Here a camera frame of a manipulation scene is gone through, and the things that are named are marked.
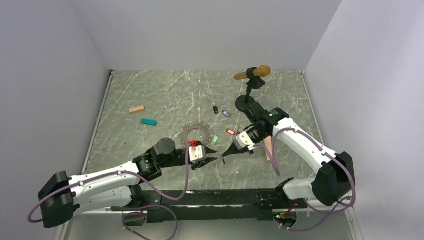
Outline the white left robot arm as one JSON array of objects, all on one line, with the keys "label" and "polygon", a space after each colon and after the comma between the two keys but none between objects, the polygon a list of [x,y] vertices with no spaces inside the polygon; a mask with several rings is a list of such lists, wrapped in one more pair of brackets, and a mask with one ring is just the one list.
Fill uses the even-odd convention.
[{"label": "white left robot arm", "polygon": [[172,139],[162,138],[144,154],[117,167],[73,176],[57,172],[38,193],[40,222],[45,228],[54,228],[92,210],[137,210],[146,205],[142,183],[157,191],[151,182],[162,176],[163,168],[196,170],[216,161],[215,153],[201,141],[190,141],[186,148],[178,149]]}]

